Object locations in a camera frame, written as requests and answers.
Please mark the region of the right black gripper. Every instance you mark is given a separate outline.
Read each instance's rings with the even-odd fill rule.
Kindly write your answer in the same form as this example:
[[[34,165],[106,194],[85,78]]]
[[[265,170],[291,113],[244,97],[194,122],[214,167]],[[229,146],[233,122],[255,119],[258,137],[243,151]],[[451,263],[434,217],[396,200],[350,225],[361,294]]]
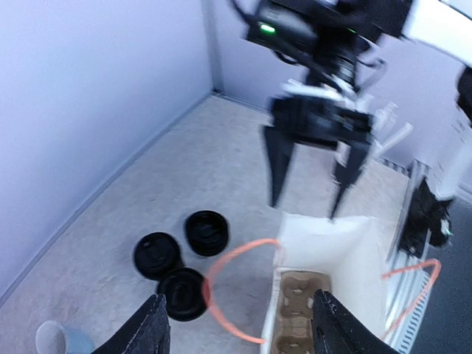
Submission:
[[[372,144],[373,118],[352,104],[375,83],[357,81],[360,56],[381,35],[398,38],[410,1],[260,1],[242,13],[247,41],[270,49],[282,61],[308,69],[305,82],[271,104],[273,121],[263,126],[271,178],[269,205],[276,207],[296,143],[338,144],[333,177],[336,216],[346,191],[357,182]]]

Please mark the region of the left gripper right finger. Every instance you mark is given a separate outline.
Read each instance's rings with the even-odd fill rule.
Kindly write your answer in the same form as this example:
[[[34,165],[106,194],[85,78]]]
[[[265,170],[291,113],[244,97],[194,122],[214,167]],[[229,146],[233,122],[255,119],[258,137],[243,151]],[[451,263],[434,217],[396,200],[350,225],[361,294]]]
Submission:
[[[312,333],[315,353],[398,353],[370,332],[329,291],[314,293]]]

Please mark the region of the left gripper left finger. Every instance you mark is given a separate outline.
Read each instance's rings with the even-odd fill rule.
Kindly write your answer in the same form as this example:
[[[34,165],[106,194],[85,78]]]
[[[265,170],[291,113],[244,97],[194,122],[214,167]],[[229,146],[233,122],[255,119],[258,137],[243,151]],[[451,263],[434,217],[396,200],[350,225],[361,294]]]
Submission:
[[[151,295],[106,343],[92,354],[169,354],[170,324],[162,294]]]

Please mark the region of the brown cardboard cup carrier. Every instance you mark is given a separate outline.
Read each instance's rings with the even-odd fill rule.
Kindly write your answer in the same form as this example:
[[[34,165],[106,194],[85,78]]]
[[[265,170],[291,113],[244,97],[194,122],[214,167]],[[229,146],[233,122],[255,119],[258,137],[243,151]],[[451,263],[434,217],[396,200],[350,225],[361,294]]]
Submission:
[[[326,274],[308,271],[281,273],[271,353],[314,353],[313,297],[317,290],[330,289],[331,280]]]

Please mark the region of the black plastic cup lid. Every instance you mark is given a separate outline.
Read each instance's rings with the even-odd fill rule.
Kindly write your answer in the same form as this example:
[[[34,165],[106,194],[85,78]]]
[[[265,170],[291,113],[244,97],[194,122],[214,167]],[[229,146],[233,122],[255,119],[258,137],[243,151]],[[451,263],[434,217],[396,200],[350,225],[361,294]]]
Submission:
[[[141,238],[133,250],[133,263],[143,277],[155,281],[184,267],[178,242],[165,232],[154,232]]]

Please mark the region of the white paper takeout bag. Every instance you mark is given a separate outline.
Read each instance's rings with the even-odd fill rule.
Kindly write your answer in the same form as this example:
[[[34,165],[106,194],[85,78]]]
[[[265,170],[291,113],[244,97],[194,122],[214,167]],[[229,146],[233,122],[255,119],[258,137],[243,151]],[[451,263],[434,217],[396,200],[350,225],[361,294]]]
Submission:
[[[391,270],[388,265],[390,241],[379,220],[366,216],[337,218],[312,218],[285,214],[279,234],[272,241],[276,247],[272,288],[263,330],[253,337],[239,330],[225,318],[218,308],[213,285],[218,273],[237,256],[266,241],[255,240],[240,246],[219,258],[207,273],[202,292],[210,313],[233,336],[258,344],[260,352],[271,353],[277,300],[280,295],[281,273],[308,271],[326,274],[331,280],[331,292],[346,309],[370,332],[385,342],[420,303],[429,295],[440,271],[436,259],[424,260],[417,265]],[[407,309],[389,327],[386,327],[386,298],[388,279],[407,271],[428,269],[429,280]]]

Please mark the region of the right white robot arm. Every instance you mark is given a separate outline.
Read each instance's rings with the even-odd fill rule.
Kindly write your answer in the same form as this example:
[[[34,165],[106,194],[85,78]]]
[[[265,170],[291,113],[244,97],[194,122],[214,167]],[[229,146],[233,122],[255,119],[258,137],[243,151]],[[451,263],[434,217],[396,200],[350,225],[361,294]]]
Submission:
[[[296,145],[347,149],[334,167],[337,192],[330,217],[381,154],[381,118],[369,110],[386,62],[366,61],[379,42],[406,44],[381,92],[399,100],[417,123],[421,145],[432,144],[423,182],[428,212],[444,215],[471,164],[471,18],[446,1],[260,1],[239,12],[246,40],[281,61],[307,69],[302,81],[283,83],[272,99],[272,121],[262,128],[270,171],[269,203],[279,203]]]

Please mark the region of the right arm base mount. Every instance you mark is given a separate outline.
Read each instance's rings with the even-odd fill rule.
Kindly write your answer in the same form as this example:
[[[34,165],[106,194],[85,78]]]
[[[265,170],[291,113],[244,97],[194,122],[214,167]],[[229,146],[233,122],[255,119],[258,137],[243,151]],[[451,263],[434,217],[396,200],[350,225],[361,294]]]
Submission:
[[[449,244],[453,236],[450,206],[455,198],[438,200],[429,189],[423,177],[415,189],[410,203],[407,219],[400,239],[400,249],[413,257],[421,258],[427,244],[441,249]]]

